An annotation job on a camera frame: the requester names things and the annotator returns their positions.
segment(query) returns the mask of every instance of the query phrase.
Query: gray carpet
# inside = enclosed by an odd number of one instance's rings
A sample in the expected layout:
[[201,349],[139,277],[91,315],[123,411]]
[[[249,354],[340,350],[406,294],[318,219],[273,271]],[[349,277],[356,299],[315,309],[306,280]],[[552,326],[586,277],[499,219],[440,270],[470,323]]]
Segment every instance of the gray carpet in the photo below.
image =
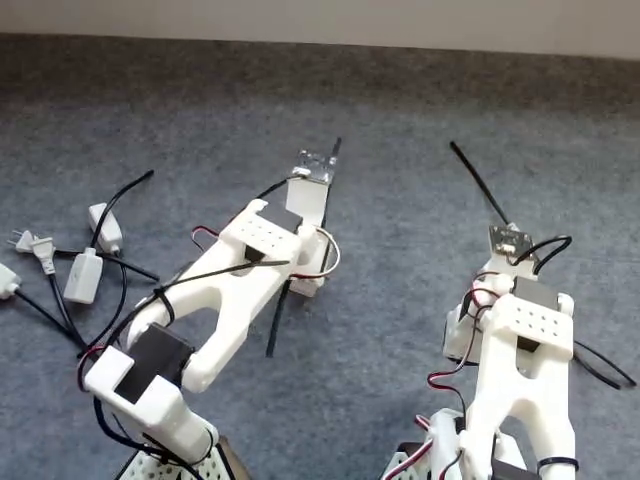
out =
[[[276,356],[270,311],[213,386],[187,394],[254,477],[375,479],[415,413],[457,408],[425,385],[448,366],[444,316],[487,259],[496,221],[448,150],[456,139],[536,239],[570,249],[543,280],[574,296],[576,337],[638,375],[640,63],[339,46],[0,37],[2,235],[89,239],[86,207],[155,168],[116,209],[126,257],[164,278],[282,178],[299,148],[345,139],[329,228],[344,263],[317,298],[290,299]],[[53,301],[35,259],[0,261]],[[69,262],[57,266],[65,276]],[[128,308],[150,284],[131,275]],[[109,268],[87,335],[119,295]],[[0,476],[113,478],[129,452],[99,432],[74,352],[18,300],[0,305]],[[178,326],[196,344],[212,317]],[[455,381],[471,398],[474,370]],[[581,479],[635,478],[640,398],[574,368]]]

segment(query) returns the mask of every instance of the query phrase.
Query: black cable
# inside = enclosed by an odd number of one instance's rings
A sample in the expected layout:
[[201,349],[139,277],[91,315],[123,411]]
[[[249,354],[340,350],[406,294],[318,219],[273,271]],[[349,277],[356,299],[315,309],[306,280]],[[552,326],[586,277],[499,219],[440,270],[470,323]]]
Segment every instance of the black cable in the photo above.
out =
[[122,332],[127,327],[127,325],[129,325],[142,310],[144,310],[146,307],[148,307],[151,303],[153,303],[154,301],[156,301],[159,298],[158,297],[158,291],[163,291],[164,292],[164,291],[168,290],[169,288],[171,288],[171,287],[173,287],[175,285],[179,285],[181,283],[190,282],[190,281],[193,281],[193,280],[199,280],[201,278],[213,277],[215,275],[222,275],[223,273],[237,272],[237,271],[240,271],[240,270],[245,270],[247,268],[253,268],[253,267],[273,267],[273,266],[279,266],[279,265],[286,265],[288,263],[289,262],[287,260],[276,260],[276,261],[268,261],[268,262],[249,262],[249,263],[244,263],[242,265],[234,265],[232,267],[223,268],[222,270],[216,270],[216,271],[209,272],[209,273],[203,273],[201,275],[196,275],[194,277],[183,278],[183,279],[180,279],[180,280],[175,280],[173,282],[167,283],[166,285],[163,285],[163,286],[159,287],[159,289],[156,289],[156,291],[154,291],[152,295],[147,297],[136,308],[134,308],[133,311],[131,313],[129,313],[129,315],[127,315],[111,331],[111,335],[109,335],[109,338],[107,339],[105,345],[107,345],[107,346],[108,345],[113,345],[113,343],[122,334]]
[[27,294],[22,292],[20,289],[16,290],[14,293],[16,297],[24,300],[27,304],[31,305],[38,312],[40,312],[47,320],[51,322],[51,324],[56,328],[56,330],[58,330],[62,335],[64,335],[69,340],[71,340],[74,343],[74,345],[76,345],[78,348],[82,348],[82,345],[80,345],[76,341],[75,337],[69,332],[69,330],[65,328],[64,325],[62,325],[62,323],[60,323],[60,321],[57,318],[53,316],[52,313],[50,313],[47,309],[45,309],[42,305],[40,305],[31,297],[29,297]]
[[460,461],[461,457],[462,457],[462,450],[458,452],[458,455],[456,455],[456,458],[451,460],[451,462],[449,462],[449,464],[446,467],[444,467],[444,470],[440,472],[440,478],[438,478],[438,480],[444,480],[445,478],[447,478],[447,472],[451,469],[451,467],[453,467],[456,463]]
[[104,417],[104,411],[102,410],[102,402],[97,397],[93,397],[93,410],[96,414],[96,420],[98,421],[98,425],[100,426],[104,434],[110,439],[118,442],[120,445],[124,445],[125,447],[133,448],[135,450],[140,450],[146,453],[147,455],[157,455],[157,456],[160,456],[161,458],[168,458],[170,460],[173,460],[175,463],[178,464],[178,466],[180,466],[181,468],[189,472],[189,474],[192,475],[196,480],[204,480],[195,468],[193,468],[187,461],[183,460],[172,451],[166,450],[166,449],[149,447],[143,443],[135,442],[130,438],[127,438],[125,436],[122,436],[114,432]]
[[571,245],[571,242],[573,242],[573,237],[569,235],[558,235],[557,237],[548,238],[546,240],[538,242],[531,248],[524,251],[518,258],[516,258],[511,263],[511,265],[514,265],[514,266],[518,265],[520,262],[529,258],[534,252],[537,252],[538,250],[540,250],[542,247],[546,247],[547,245],[551,245],[553,243],[558,243],[558,242],[562,242],[562,244],[556,247],[555,249],[553,249],[551,253],[549,253],[546,257],[544,257],[542,260],[539,260],[538,263],[536,263],[536,266],[533,268],[533,273],[535,275],[538,275],[542,267],[544,267],[545,264],[549,262],[549,260],[551,260],[553,257],[558,255],[560,252],[566,250],[567,247]]
[[282,318],[285,300],[287,299],[287,295],[289,294],[290,287],[291,279],[288,279],[282,285],[282,290],[280,290],[280,296],[278,297],[278,303],[276,304],[276,311],[274,312],[273,320],[271,321],[271,331],[269,332],[269,341],[267,342],[267,351],[265,353],[265,355],[269,358],[273,357],[273,351],[276,349],[276,339],[278,337],[280,319]]
[[120,265],[120,272],[122,275],[122,293],[120,294],[120,301],[118,302],[116,311],[113,314],[113,317],[111,317],[111,320],[109,320],[109,322],[102,329],[102,331],[98,335],[96,335],[96,337],[93,340],[89,342],[89,344],[87,345],[87,349],[93,347],[100,340],[102,340],[102,337],[104,337],[109,332],[109,330],[111,330],[111,327],[115,325],[115,323],[118,321],[118,317],[120,317],[120,314],[122,313],[124,304],[127,301],[127,290],[129,289],[129,281],[127,279],[127,269],[125,268],[124,265]]
[[571,458],[571,457],[548,457],[548,458],[543,458],[542,460],[540,460],[538,462],[538,470],[537,470],[538,475],[540,475],[540,469],[542,467],[547,467],[549,465],[554,465],[556,463],[566,463],[567,465],[571,465],[573,468],[576,469],[576,472],[578,470],[580,470],[580,464],[578,463],[578,461],[575,458]]
[[221,275],[223,273],[232,273],[240,270],[246,270],[247,268],[253,267],[279,267],[281,265],[287,265],[289,263],[288,260],[267,260],[265,262],[248,262],[243,263],[241,265],[234,265],[232,267],[223,268],[222,270],[216,270],[214,272],[202,273],[200,275],[194,275],[193,277],[181,278],[180,280],[176,280],[175,282],[168,283],[162,286],[163,290],[167,290],[176,285],[180,285],[181,283],[191,282],[193,280],[200,280],[201,278],[213,277],[216,275]]
[[599,358],[604,363],[606,363],[611,368],[613,368],[616,372],[618,372],[626,380],[626,384],[621,385],[620,383],[616,382],[615,380],[606,376],[605,374],[598,372],[591,364],[589,364],[586,360],[584,360],[578,352],[574,351],[573,358],[578,363],[578,365],[580,365],[582,368],[584,368],[587,372],[589,372],[591,375],[593,375],[595,378],[597,378],[601,382],[609,385],[611,388],[615,388],[616,390],[635,388],[638,385],[636,381],[633,378],[631,378],[631,376],[625,373],[620,367],[618,367],[615,363],[613,363],[611,360],[609,360],[600,352],[589,347],[588,345],[585,345],[582,342],[579,342],[578,340],[574,340],[573,343],[575,343],[579,347],[584,348],[591,354],[595,355],[597,358]]
[[62,292],[60,292],[60,285],[58,285],[56,274],[52,273],[50,275],[47,275],[47,278],[49,279],[49,285],[51,286],[53,297],[56,301],[56,305],[58,306],[58,310],[60,311],[60,314],[64,319],[67,330],[69,330],[69,333],[73,336],[77,344],[81,346],[82,351],[86,351],[87,343],[82,338],[82,335],[80,335],[80,332],[78,332],[75,323],[73,323],[73,320],[69,315],[67,306],[65,305],[64,299],[62,298]]
[[275,190],[277,190],[277,189],[283,187],[284,185],[286,185],[289,180],[293,180],[294,178],[304,178],[304,177],[305,177],[304,175],[290,175],[287,178],[285,178],[283,180],[280,180],[277,183],[274,183],[269,188],[267,188],[264,192],[261,192],[258,195],[256,195],[256,198],[264,198],[264,197],[266,197],[270,193],[272,193]]
[[502,208],[500,207],[496,199],[493,197],[491,190],[489,190],[489,187],[487,187],[487,184],[484,183],[484,180],[482,179],[478,171],[475,169],[475,167],[471,164],[467,156],[462,152],[462,150],[460,150],[460,147],[458,147],[456,142],[453,142],[453,141],[449,142],[449,147],[451,147],[451,150],[453,150],[453,153],[457,155],[457,157],[460,159],[462,164],[467,168],[467,170],[469,171],[473,179],[478,184],[478,187],[480,187],[480,190],[482,190],[482,193],[484,193],[484,196],[487,197],[487,200],[489,200],[489,203],[491,203],[491,206],[496,211],[496,213],[500,216],[504,224],[509,225],[510,222],[509,222],[509,219],[507,218],[507,215],[504,213],[504,210],[502,210]]
[[[54,255],[59,255],[61,257],[67,257],[67,258],[75,258],[76,255],[81,254],[82,252],[78,252],[75,250],[59,250],[56,249],[56,251],[54,252]],[[160,280],[160,277],[158,275],[156,275],[155,273],[149,272],[148,270],[145,270],[142,267],[139,267],[127,260],[124,260],[123,258],[117,257],[115,255],[111,255],[109,253],[104,253],[104,252],[96,252],[96,256],[100,257],[100,258],[104,258],[106,261],[108,262],[112,262],[112,263],[117,263],[119,265],[123,265],[126,268],[128,268],[129,270],[139,273],[140,275],[147,277],[151,280],[153,280],[154,282],[157,282]]]
[[118,429],[120,429],[122,434],[125,437],[127,437],[129,440],[131,440],[132,442],[135,441],[135,440],[133,440],[133,438],[131,438],[131,435],[129,435],[127,430],[124,428],[124,426],[122,425],[122,422],[120,421],[120,419],[118,417],[116,417],[116,414],[112,413],[111,416],[113,417],[113,420],[116,422],[116,425],[118,425]]
[[98,243],[98,238],[100,237],[100,231],[102,230],[102,225],[104,224],[104,221],[106,220],[107,215],[109,214],[113,206],[118,202],[118,200],[120,200],[120,197],[122,197],[125,193],[127,193],[129,190],[131,190],[133,187],[135,187],[139,183],[142,183],[148,178],[151,178],[153,176],[153,173],[154,173],[153,170],[149,170],[141,177],[135,179],[133,182],[128,183],[127,185],[122,187],[120,190],[116,192],[116,194],[113,197],[111,197],[111,200],[109,200],[109,202],[107,203],[107,206],[104,207],[104,210],[102,211],[102,215],[100,215],[100,219],[96,224],[96,228],[93,232],[93,237],[91,237],[91,243],[89,243],[89,246],[91,248],[95,248],[96,243]]

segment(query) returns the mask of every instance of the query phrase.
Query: robotic arm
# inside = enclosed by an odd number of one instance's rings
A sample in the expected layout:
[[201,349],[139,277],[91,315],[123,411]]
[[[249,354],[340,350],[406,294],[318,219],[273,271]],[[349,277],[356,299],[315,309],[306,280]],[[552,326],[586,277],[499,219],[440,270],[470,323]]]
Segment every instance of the robotic arm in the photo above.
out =
[[[199,393],[209,387],[246,339],[251,322],[292,275],[298,277],[292,289],[307,296],[322,285],[329,243],[337,249],[321,227],[337,153],[334,148],[324,158],[301,152],[288,180],[287,208],[260,198],[251,201],[209,250],[139,311],[127,350],[107,347],[84,378],[91,393],[151,444],[189,464],[213,465],[218,478],[238,475],[229,470],[230,455],[219,448],[216,428],[189,409],[181,388]],[[238,265],[247,268],[212,275]],[[203,308],[218,312],[218,322],[196,351],[169,327]],[[144,452],[123,475],[142,478],[136,475],[154,472],[163,478],[189,478]]]
[[[433,415],[426,426],[428,453],[411,463],[412,448],[399,448],[385,480],[575,478],[575,435],[568,417],[573,300],[538,282],[542,262],[528,234],[515,226],[492,226],[489,239],[490,260],[447,315],[443,353],[459,366],[432,374],[442,377],[478,365],[474,401],[466,412],[444,409]],[[516,440],[500,431],[508,416],[526,427],[537,472],[527,471]],[[398,468],[404,462],[408,468]]]

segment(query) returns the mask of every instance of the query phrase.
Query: white adapter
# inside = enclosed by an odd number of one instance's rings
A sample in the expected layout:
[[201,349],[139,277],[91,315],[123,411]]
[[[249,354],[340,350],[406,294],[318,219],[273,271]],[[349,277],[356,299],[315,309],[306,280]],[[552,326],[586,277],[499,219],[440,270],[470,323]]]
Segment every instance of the white adapter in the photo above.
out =
[[96,256],[95,248],[85,248],[76,256],[64,289],[64,298],[76,303],[90,305],[96,298],[102,277],[102,258]]
[[[93,231],[95,231],[106,206],[106,203],[97,203],[89,207],[89,223]],[[118,221],[111,211],[107,213],[104,219],[98,236],[98,243],[102,250],[112,255],[122,249],[122,230],[120,230],[120,225],[118,225]]]
[[6,300],[20,286],[20,277],[9,267],[0,263],[0,300]]

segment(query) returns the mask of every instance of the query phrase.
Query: white wall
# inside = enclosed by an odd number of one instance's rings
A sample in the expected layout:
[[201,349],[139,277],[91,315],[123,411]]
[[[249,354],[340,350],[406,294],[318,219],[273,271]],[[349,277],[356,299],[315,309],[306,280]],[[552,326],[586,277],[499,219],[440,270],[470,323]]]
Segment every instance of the white wall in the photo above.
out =
[[0,0],[0,31],[640,59],[640,0]]

